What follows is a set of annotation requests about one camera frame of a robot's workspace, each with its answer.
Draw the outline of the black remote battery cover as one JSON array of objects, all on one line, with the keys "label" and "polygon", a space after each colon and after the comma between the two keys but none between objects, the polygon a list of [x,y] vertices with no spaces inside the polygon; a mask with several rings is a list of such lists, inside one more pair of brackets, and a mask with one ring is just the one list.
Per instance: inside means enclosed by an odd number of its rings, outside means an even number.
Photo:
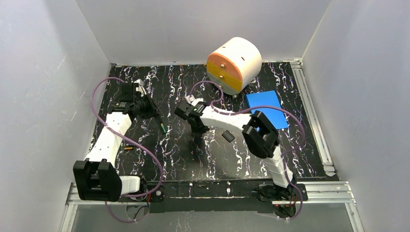
[{"label": "black remote battery cover", "polygon": [[235,139],[235,136],[232,133],[230,133],[228,130],[225,130],[221,135],[229,143]]}]

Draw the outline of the black remote control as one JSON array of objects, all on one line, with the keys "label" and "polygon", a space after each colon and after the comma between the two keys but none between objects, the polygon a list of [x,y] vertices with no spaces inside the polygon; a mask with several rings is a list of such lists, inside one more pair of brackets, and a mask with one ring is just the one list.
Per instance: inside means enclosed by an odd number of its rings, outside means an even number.
[{"label": "black remote control", "polygon": [[163,122],[163,119],[161,116],[155,116],[155,121],[158,124],[162,134],[166,134],[167,133],[167,128]]}]

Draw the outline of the green battery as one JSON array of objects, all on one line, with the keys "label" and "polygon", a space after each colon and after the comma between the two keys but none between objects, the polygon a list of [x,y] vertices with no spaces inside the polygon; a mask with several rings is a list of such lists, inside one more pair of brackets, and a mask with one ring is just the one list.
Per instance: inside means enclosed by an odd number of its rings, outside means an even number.
[{"label": "green battery", "polygon": [[165,128],[165,126],[162,123],[161,123],[161,128],[162,128],[163,133],[167,133],[167,129]]}]

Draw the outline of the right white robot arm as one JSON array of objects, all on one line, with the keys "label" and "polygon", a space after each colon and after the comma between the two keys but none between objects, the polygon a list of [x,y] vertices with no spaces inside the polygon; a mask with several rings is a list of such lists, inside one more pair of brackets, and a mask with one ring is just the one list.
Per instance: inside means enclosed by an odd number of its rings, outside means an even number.
[{"label": "right white robot arm", "polygon": [[263,112],[236,113],[211,106],[203,99],[185,99],[177,105],[175,114],[190,124],[193,133],[203,134],[209,127],[220,128],[228,142],[235,134],[242,135],[248,151],[262,159],[273,180],[272,184],[258,186],[260,196],[269,200],[294,198],[296,180],[281,154],[278,130]]}]

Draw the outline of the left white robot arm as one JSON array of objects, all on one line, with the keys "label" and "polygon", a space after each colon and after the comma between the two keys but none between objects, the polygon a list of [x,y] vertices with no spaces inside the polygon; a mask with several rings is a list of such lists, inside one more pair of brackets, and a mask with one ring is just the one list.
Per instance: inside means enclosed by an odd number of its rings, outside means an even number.
[{"label": "left white robot arm", "polygon": [[138,198],[148,194],[142,176],[120,176],[114,168],[124,136],[136,117],[154,118],[161,132],[166,133],[159,108],[141,79],[120,84],[120,95],[111,103],[96,143],[84,160],[74,163],[73,174],[81,200],[116,202],[122,196]]}]

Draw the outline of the round white drawer cabinet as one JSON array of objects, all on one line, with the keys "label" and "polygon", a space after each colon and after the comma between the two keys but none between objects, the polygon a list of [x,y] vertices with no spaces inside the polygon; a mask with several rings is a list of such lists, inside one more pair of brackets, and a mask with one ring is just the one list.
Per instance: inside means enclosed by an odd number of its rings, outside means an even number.
[{"label": "round white drawer cabinet", "polygon": [[209,79],[221,87],[224,94],[238,95],[256,78],[262,67],[262,56],[250,41],[233,37],[212,52],[206,61]]}]

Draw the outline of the blue rectangular pad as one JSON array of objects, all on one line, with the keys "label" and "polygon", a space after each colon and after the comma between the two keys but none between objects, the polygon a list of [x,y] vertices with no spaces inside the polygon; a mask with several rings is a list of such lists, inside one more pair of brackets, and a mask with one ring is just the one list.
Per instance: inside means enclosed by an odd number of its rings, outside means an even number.
[{"label": "blue rectangular pad", "polygon": [[[261,105],[269,105],[276,108],[281,108],[278,95],[274,90],[250,93],[246,94],[245,97],[248,108]],[[283,112],[270,108],[252,109],[250,112],[253,114],[256,110],[263,112],[276,129],[280,130],[289,127]]]}]

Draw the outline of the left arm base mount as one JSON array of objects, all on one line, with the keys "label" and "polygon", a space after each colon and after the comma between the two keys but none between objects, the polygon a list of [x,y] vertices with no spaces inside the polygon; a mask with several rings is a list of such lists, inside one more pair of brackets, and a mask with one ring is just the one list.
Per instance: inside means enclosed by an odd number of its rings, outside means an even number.
[{"label": "left arm base mount", "polygon": [[163,180],[160,179],[156,184],[150,184],[144,176],[131,175],[121,176],[120,178],[122,181],[121,197],[145,203],[138,207],[133,218],[129,220],[130,223],[138,222],[149,213],[152,197],[160,198],[163,195]]}]

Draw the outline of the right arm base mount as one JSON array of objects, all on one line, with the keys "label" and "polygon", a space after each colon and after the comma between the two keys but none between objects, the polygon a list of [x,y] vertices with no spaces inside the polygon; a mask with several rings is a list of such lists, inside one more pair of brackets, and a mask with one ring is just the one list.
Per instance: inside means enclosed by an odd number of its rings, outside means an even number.
[{"label": "right arm base mount", "polygon": [[261,202],[273,203],[274,214],[279,218],[291,219],[298,215],[297,203],[308,200],[308,193],[304,184],[288,185],[283,188],[274,184],[260,184],[251,195]]}]

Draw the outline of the aluminium frame rail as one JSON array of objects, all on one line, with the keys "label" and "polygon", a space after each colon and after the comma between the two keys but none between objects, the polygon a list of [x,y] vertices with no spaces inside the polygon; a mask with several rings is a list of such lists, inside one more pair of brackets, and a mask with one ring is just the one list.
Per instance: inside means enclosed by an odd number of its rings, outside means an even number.
[{"label": "aluminium frame rail", "polygon": [[356,203],[348,181],[302,182],[306,187],[306,203]]}]

